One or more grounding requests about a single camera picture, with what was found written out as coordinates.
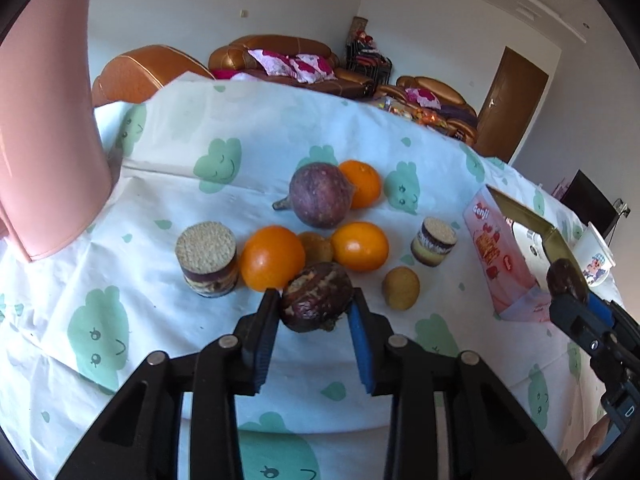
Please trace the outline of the person's right hand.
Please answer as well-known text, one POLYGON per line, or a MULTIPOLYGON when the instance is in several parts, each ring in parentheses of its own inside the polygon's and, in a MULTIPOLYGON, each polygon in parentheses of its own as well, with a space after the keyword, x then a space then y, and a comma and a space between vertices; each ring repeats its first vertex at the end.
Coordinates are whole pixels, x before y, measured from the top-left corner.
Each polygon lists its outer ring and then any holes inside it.
POLYGON ((566 468, 573 480, 590 479, 597 471, 594 456, 605 441, 608 426, 610 426, 610 418, 603 416, 591 427, 585 440, 578 445, 574 455, 568 460, 566 468))

